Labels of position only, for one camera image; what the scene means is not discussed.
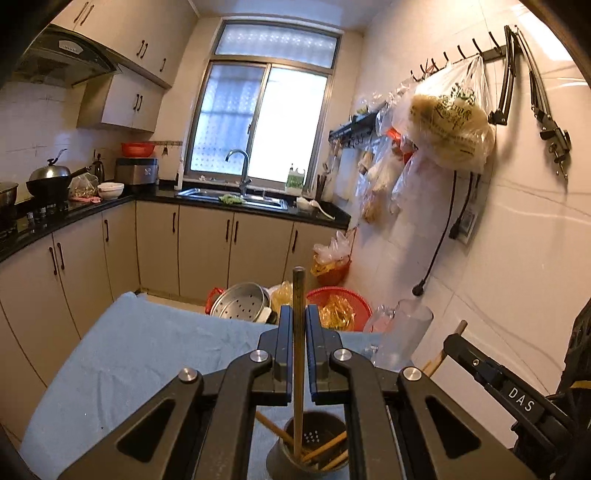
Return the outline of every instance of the black countertop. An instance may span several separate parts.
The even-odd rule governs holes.
[[[17,220],[17,232],[7,239],[0,241],[0,262],[6,260],[14,253],[31,245],[50,233],[63,228],[71,223],[77,222],[95,213],[122,205],[133,200],[146,202],[172,203],[175,205],[199,206],[205,208],[214,208],[218,210],[231,210],[233,212],[251,213],[253,215],[262,215],[296,222],[311,223],[313,225],[327,226],[335,229],[346,230],[349,227],[350,216],[332,203],[321,202],[322,208],[335,220],[329,220],[318,210],[306,213],[300,212],[295,207],[295,197],[281,195],[287,200],[287,211],[273,211],[260,209],[244,205],[225,205],[222,202],[212,202],[210,200],[195,200],[190,198],[177,197],[178,191],[169,186],[161,186],[145,193],[129,193],[115,200],[103,200],[100,203],[79,203],[70,202],[68,211],[47,217],[43,221],[37,221],[33,228],[27,223],[26,216]]]

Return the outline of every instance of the window frame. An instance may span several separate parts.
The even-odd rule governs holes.
[[[295,61],[295,60],[285,60],[285,59],[278,59],[275,57],[261,57],[261,56],[250,56],[250,55],[218,55],[216,54],[217,47],[219,45],[220,39],[222,38],[224,29],[228,24],[243,24],[243,25],[270,25],[275,27],[284,27],[284,28],[291,28],[293,30],[303,30],[308,32],[319,33],[322,35],[326,35],[329,37],[336,38],[336,46],[335,46],[335,54],[333,56],[333,61],[331,68],[319,67],[316,65],[312,65],[305,62]],[[187,139],[187,149],[185,152],[185,167],[184,167],[184,177],[191,181],[199,180],[201,176],[206,178],[211,178],[214,181],[238,181],[240,179],[240,175],[234,174],[227,174],[227,173],[220,173],[220,172],[210,172],[210,171],[200,171],[200,170],[191,170],[191,161],[193,159],[193,148],[195,143],[195,134],[197,131],[197,123],[199,122],[199,116],[201,114],[201,109],[203,106],[203,99],[205,97],[205,90],[207,88],[207,83],[209,82],[209,78],[212,72],[212,67],[214,65],[225,64],[225,65],[243,65],[243,66],[255,66],[264,68],[264,74],[261,80],[261,88],[259,90],[259,96],[256,100],[256,107],[252,116],[252,126],[251,131],[248,136],[248,142],[246,144],[246,152],[248,155],[251,155],[252,152],[252,144],[254,141],[254,135],[256,133],[256,125],[258,123],[259,114],[261,111],[262,100],[265,95],[265,90],[267,87],[267,81],[269,78],[269,73],[273,67],[282,68],[282,69],[290,69],[296,70],[299,72],[306,72],[312,73],[316,75],[321,75],[326,77],[326,87],[324,88],[324,97],[322,100],[322,106],[320,108],[320,115],[318,118],[318,125],[316,127],[316,136],[314,137],[314,143],[312,146],[312,152],[310,154],[310,161],[308,163],[308,169],[306,170],[306,178],[304,181],[304,190],[309,192],[314,184],[314,173],[316,172],[316,167],[318,164],[318,154],[320,151],[320,144],[322,143],[322,133],[324,131],[324,124],[326,122],[326,114],[328,112],[328,106],[330,102],[330,97],[332,95],[332,88],[333,88],[333,78],[335,72],[335,64],[337,61],[337,57],[339,54],[339,47],[341,41],[341,34],[333,31],[322,30],[319,28],[308,27],[306,25],[298,25],[298,24],[291,24],[288,22],[274,22],[274,21],[264,21],[264,20],[224,20],[222,25],[220,26],[215,41],[213,43],[212,50],[209,55],[209,61],[207,64],[207,69],[205,71],[205,75],[203,76],[203,81],[201,84],[201,88],[199,89],[199,95],[197,97],[197,103],[195,106],[195,111],[193,112],[193,119],[191,120],[191,128],[189,130],[189,137]],[[282,190],[285,186],[284,183],[267,180],[267,179],[259,179],[256,177],[249,177],[252,179],[252,186],[264,188],[264,189],[280,189]]]

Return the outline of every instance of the triangular cutout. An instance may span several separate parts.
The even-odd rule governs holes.
[[[148,463],[162,438],[175,403],[171,398],[164,400],[117,443],[117,449],[131,458]]]
[[[425,402],[449,458],[458,458],[480,448],[480,439],[435,397],[427,397]]]

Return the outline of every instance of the kitchen sink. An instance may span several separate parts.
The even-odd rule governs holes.
[[[213,189],[189,189],[181,193],[177,193],[177,197],[189,198],[195,200],[205,200],[208,202],[219,202],[219,198],[226,194],[238,195],[237,192],[229,192],[227,190],[213,190]],[[263,210],[287,210],[287,202],[283,199],[276,199],[273,197],[266,197],[260,195],[240,195],[244,200],[243,204],[235,204],[237,206],[252,207]]]

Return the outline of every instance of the frosted glass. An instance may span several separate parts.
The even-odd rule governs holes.
[[[224,159],[233,148],[246,150],[264,73],[265,67],[213,65],[197,122],[191,170],[240,175],[242,155]]]
[[[321,75],[271,69],[252,144],[251,177],[285,182],[292,164],[300,172],[308,169],[326,82]]]
[[[274,25],[226,24],[217,55],[250,55],[301,61],[332,68],[334,37]]]

